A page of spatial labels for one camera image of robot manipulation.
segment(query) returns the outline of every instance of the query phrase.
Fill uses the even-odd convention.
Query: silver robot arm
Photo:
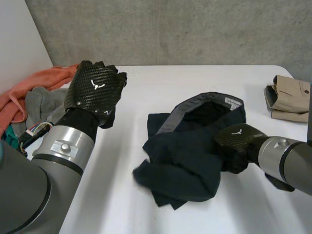
[[[307,142],[266,136],[247,124],[228,127],[215,140],[224,158],[224,171],[238,174],[253,162],[276,188],[289,192],[299,189],[312,195],[312,101]]]
[[[66,114],[29,161],[0,142],[0,233],[59,233],[96,141],[113,126],[126,74],[83,61],[65,98]]]

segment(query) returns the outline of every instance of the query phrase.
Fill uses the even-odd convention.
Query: orange towel
[[[27,119],[25,97],[28,91],[36,86],[47,90],[60,88],[73,79],[77,66],[52,67],[36,72],[0,95],[0,137],[11,122],[19,123]]]

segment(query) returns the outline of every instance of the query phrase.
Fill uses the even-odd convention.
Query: green cloth
[[[1,140],[4,140],[8,143],[12,148],[17,149],[19,147],[19,140],[15,136],[13,128],[11,125],[7,127],[5,133],[2,135]]]

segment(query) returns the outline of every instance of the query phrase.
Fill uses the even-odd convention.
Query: carbon fiber hand
[[[115,66],[82,61],[78,66],[65,98],[65,109],[79,108],[97,117],[99,126],[114,116],[115,106],[126,85],[127,74]]]

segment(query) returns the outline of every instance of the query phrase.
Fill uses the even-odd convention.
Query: white logo
[[[237,132],[237,133],[231,133],[231,134],[232,134],[232,135],[242,134],[242,130],[239,129],[239,132]]]
[[[94,86],[94,90],[97,90],[97,89],[102,88],[102,87],[105,86],[105,84],[103,84],[103,85],[94,84],[94,83],[93,83],[93,80],[91,80],[91,83],[92,83],[92,85]]]

